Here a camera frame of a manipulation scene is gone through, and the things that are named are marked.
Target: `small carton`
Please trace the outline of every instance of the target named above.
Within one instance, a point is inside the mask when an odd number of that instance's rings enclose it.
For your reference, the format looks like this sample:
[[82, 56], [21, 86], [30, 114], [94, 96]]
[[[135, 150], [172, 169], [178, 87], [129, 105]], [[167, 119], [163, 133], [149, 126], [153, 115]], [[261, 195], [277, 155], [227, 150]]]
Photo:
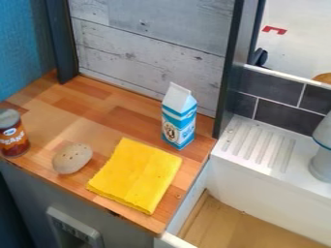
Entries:
[[163, 140], [183, 149], [195, 138], [196, 99], [191, 90], [173, 82], [162, 101]]

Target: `wooden wall panel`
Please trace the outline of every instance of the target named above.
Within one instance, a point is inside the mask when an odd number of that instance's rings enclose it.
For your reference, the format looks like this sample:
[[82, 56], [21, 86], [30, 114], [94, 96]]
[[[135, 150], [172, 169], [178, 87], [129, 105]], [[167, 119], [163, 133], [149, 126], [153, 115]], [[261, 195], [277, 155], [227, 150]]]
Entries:
[[80, 71], [162, 99], [173, 80], [214, 116], [234, 0], [69, 0]]
[[174, 80], [215, 110], [223, 57], [73, 19], [80, 66], [165, 94]]
[[234, 0], [109, 0], [109, 25], [224, 56]]
[[108, 25], [107, 0], [68, 0], [71, 16]]

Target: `wooden countertop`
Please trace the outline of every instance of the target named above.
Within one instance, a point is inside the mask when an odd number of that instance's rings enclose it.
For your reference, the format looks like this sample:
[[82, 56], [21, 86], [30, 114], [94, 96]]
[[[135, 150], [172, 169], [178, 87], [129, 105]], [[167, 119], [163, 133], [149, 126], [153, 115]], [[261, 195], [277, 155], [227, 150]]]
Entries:
[[[60, 85], [54, 73], [48, 74], [0, 103], [0, 108], [17, 109], [22, 114], [31, 142], [25, 155], [8, 159], [11, 164], [154, 235], [165, 230], [215, 144], [210, 138], [213, 119], [199, 115], [196, 139], [182, 151], [175, 150], [161, 140], [160, 102], [82, 76]], [[183, 158], [179, 172], [151, 216], [85, 189], [122, 137]], [[59, 148], [73, 142], [90, 144], [93, 158], [82, 170], [59, 175], [52, 168], [51, 158]]]

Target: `blue wall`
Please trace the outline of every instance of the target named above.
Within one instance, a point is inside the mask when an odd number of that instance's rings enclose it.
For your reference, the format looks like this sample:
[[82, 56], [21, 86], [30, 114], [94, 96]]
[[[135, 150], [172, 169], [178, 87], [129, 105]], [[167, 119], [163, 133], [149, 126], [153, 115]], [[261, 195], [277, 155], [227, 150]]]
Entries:
[[0, 101], [53, 65], [45, 1], [0, 1]]

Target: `dark wooden frame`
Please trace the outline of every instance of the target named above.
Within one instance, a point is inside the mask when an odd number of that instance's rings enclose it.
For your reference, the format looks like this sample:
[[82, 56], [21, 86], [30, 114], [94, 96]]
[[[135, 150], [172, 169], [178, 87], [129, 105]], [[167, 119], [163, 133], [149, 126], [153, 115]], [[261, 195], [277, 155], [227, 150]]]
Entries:
[[55, 66], [60, 83], [78, 75], [73, 26], [67, 0], [46, 0]]

